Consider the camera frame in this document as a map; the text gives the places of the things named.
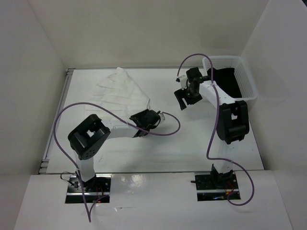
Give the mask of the white pleated skirt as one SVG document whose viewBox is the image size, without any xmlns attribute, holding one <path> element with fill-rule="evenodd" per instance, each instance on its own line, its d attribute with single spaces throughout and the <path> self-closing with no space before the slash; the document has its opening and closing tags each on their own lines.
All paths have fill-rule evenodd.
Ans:
<svg viewBox="0 0 307 230">
<path fill-rule="evenodd" d="M 150 109 L 150 98 L 123 68 L 102 78 L 92 90 L 87 102 L 99 105 L 127 121 L 145 109 Z"/>
</svg>

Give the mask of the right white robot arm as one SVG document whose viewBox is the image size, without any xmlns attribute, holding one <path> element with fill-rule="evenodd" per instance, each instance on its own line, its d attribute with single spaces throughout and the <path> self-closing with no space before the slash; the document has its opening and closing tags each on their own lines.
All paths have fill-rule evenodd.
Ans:
<svg viewBox="0 0 307 230">
<path fill-rule="evenodd" d="M 210 76 L 203 76 L 198 68 L 189 69 L 176 81 L 181 88 L 174 95 L 181 110 L 202 99 L 207 99 L 216 109 L 206 158 L 213 162 L 210 183 L 215 188 L 221 188 L 231 180 L 237 148 L 249 133 L 247 103 L 228 95 Z"/>
</svg>

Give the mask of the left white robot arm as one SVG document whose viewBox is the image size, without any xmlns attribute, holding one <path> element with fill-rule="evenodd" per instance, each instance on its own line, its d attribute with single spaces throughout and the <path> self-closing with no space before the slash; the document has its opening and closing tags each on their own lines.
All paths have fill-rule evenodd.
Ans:
<svg viewBox="0 0 307 230">
<path fill-rule="evenodd" d="M 88 192 L 95 187 L 94 155 L 104 142 L 113 138 L 138 138 L 165 121 L 165 116 L 153 110 L 144 110 L 130 117 L 133 126 L 120 121 L 103 121 L 96 114 L 89 115 L 68 135 L 74 150 L 81 177 L 78 186 Z"/>
</svg>

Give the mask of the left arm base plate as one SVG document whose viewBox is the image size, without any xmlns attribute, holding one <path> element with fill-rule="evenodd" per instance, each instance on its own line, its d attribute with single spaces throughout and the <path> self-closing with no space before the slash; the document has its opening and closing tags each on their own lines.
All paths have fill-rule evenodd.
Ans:
<svg viewBox="0 0 307 230">
<path fill-rule="evenodd" d="M 75 175 L 71 175 L 68 181 L 66 204 L 81 204 L 83 196 L 81 185 Z M 97 174 L 90 182 L 85 183 L 84 196 L 87 204 L 109 203 L 110 201 L 111 174 Z"/>
</svg>

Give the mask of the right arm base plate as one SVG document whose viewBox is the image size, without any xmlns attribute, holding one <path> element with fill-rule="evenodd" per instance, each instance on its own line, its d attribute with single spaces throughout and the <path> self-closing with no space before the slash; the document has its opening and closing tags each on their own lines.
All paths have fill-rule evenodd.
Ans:
<svg viewBox="0 0 307 230">
<path fill-rule="evenodd" d="M 209 172 L 195 173 L 195 178 L 190 182 L 196 185 L 198 201 L 227 200 L 228 196 L 230 200 L 241 199 L 235 174 L 225 182 L 214 184 Z"/>
</svg>

